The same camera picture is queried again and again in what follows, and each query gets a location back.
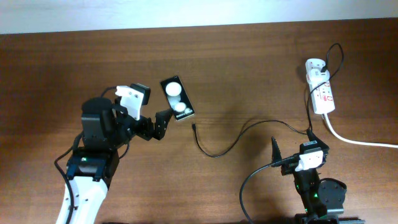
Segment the power plug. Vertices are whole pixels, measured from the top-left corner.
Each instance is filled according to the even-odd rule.
[[[331,94],[330,82],[328,81],[330,73],[328,70],[321,72],[325,64],[324,60],[317,58],[311,58],[305,62],[306,78],[310,85],[310,91],[319,84],[326,82],[311,94],[313,110],[316,114],[326,114],[335,110],[335,102]]]

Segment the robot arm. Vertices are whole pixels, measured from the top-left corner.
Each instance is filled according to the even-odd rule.
[[[111,100],[97,97],[83,103],[83,147],[73,148],[67,162],[65,195],[57,224],[94,223],[96,214],[111,185],[119,164],[118,149],[134,136],[147,141],[161,140],[172,116],[172,110],[156,113],[156,123],[140,115],[149,100],[150,89],[141,84],[118,86],[118,97]]]

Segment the wall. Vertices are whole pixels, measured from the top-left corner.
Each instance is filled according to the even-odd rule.
[[[397,16],[396,0],[0,0],[0,33]]]

